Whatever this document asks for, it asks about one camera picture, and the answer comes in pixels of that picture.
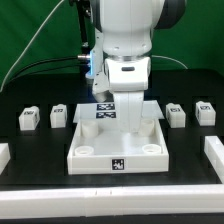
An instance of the green backdrop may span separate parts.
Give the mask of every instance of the green backdrop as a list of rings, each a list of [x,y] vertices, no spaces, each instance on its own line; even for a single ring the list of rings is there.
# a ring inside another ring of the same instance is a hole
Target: green backdrop
[[[0,82],[58,2],[0,0]],[[215,69],[224,75],[223,8],[223,0],[188,0],[185,15],[174,28],[154,33],[152,53],[178,59],[189,68]],[[94,42],[92,31],[88,25],[91,44]],[[77,12],[66,1],[14,72],[37,60],[77,55],[81,52],[80,46]],[[153,70],[181,68],[170,61],[153,59],[152,62]],[[77,72],[77,69],[63,71]]]

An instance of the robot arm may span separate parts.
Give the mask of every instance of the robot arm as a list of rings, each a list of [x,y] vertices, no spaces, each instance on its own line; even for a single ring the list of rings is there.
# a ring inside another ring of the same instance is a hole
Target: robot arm
[[[169,28],[182,16],[186,0],[90,0],[96,46],[92,50],[93,94],[114,96],[121,131],[138,132],[144,90],[151,71],[151,30]]]

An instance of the black surface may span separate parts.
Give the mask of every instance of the black surface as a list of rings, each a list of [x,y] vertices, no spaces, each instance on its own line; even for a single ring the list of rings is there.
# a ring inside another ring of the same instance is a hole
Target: black surface
[[[0,95],[0,142],[9,143],[12,157],[0,176],[1,191],[220,183],[204,156],[203,144],[207,135],[217,135],[223,140],[224,77],[210,70],[153,72],[152,88],[145,93],[146,100],[158,100],[163,113],[166,104],[181,104],[187,114],[185,129],[171,129],[166,120],[160,120],[170,154],[169,172],[69,176],[66,157],[75,130],[72,119],[76,104],[95,102],[91,89],[81,80],[79,75],[71,74],[23,77],[9,84]],[[194,110],[195,103],[200,100],[211,102],[215,108],[215,127],[199,126]],[[65,129],[50,128],[49,115],[52,106],[57,104],[68,106],[69,120]],[[36,131],[21,132],[18,117],[24,107],[34,105],[40,108],[40,124]],[[204,223],[221,223],[224,215],[38,219],[23,223],[198,223],[199,220],[200,223],[201,220]]]

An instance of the white block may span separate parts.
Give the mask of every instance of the white block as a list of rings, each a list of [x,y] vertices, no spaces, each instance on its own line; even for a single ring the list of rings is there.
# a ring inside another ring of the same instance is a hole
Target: white block
[[[201,126],[214,126],[216,112],[211,103],[198,102],[196,103],[195,116]]]
[[[19,125],[21,131],[35,130],[40,121],[38,107],[25,108],[19,116]]]
[[[224,184],[224,146],[217,136],[205,137],[205,154]]]
[[[9,145],[0,144],[0,175],[10,160]]]
[[[166,105],[166,118],[171,128],[184,128],[186,123],[186,114],[179,104]]]
[[[65,128],[67,121],[67,107],[66,105],[59,104],[54,106],[50,115],[52,128]]]

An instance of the black label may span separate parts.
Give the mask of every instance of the black label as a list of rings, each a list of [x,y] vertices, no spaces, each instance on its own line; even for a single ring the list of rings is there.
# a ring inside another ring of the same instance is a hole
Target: black label
[[[116,118],[115,112],[99,112],[96,113],[97,119],[103,119],[103,118]]]
[[[112,170],[124,170],[124,159],[112,159]]]
[[[171,108],[170,111],[176,113],[176,112],[180,112],[180,109],[179,108]]]
[[[54,110],[54,113],[62,113],[63,112],[63,109],[55,109]]]
[[[209,106],[200,106],[201,110],[211,110]]]
[[[97,110],[98,111],[115,110],[115,105],[113,103],[97,104]]]
[[[25,111],[24,112],[24,115],[32,115],[32,114],[34,114],[34,111]]]

